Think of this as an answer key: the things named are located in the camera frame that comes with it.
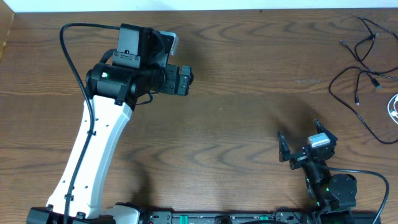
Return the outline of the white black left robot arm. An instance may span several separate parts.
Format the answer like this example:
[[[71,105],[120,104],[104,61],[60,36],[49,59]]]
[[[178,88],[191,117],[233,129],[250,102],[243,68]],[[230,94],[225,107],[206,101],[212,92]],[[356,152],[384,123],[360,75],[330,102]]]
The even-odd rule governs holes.
[[[186,96],[192,69],[171,65],[178,46],[173,32],[122,24],[117,47],[107,50],[78,84],[85,102],[69,160],[46,206],[33,207],[27,223],[147,223],[130,203],[104,209],[106,176],[123,129],[139,98],[158,93]]]

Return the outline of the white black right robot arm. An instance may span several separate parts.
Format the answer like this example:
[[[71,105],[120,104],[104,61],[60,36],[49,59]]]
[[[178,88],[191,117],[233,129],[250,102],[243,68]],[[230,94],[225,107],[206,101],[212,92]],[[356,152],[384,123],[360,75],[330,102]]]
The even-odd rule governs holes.
[[[300,152],[292,153],[282,133],[278,133],[279,161],[290,164],[292,170],[302,169],[308,194],[317,203],[302,223],[353,223],[350,209],[356,206],[357,181],[350,174],[330,173],[326,161],[335,155],[338,138],[319,120],[314,121],[317,134],[308,137]]]

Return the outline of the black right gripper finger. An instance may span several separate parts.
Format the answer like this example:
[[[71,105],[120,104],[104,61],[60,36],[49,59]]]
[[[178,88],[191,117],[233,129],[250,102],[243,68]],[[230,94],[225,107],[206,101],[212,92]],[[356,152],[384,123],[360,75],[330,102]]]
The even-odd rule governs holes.
[[[279,140],[279,161],[289,161],[291,155],[289,145],[287,144],[284,135],[280,131],[278,132],[277,136]]]
[[[325,128],[324,125],[322,125],[321,122],[319,122],[319,120],[314,119],[313,123],[315,125],[318,134],[325,133],[328,137],[332,136],[332,133],[329,132],[329,130],[327,130],[327,128]]]

